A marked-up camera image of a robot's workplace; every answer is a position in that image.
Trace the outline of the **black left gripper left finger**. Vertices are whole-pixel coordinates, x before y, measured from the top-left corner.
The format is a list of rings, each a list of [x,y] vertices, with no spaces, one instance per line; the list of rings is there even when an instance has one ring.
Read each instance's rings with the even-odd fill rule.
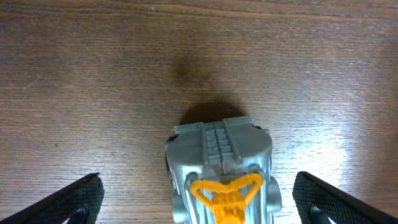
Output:
[[[95,223],[103,198],[100,175],[91,173],[1,223]]]

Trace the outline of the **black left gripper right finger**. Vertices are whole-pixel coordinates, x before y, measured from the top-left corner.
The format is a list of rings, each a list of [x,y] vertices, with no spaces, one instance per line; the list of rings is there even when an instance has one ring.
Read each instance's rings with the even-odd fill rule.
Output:
[[[304,224],[397,224],[396,217],[364,203],[308,172],[297,173],[292,195]]]

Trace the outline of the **red grey toy truck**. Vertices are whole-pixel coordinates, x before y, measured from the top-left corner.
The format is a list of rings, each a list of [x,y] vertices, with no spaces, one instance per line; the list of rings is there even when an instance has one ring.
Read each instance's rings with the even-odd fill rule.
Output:
[[[165,161],[173,187],[175,223],[215,223],[216,219],[190,193],[196,180],[228,184],[257,173],[264,182],[245,210],[246,223],[274,222],[282,209],[279,186],[271,175],[272,139],[269,131],[254,125],[250,116],[209,123],[178,125],[166,142]]]

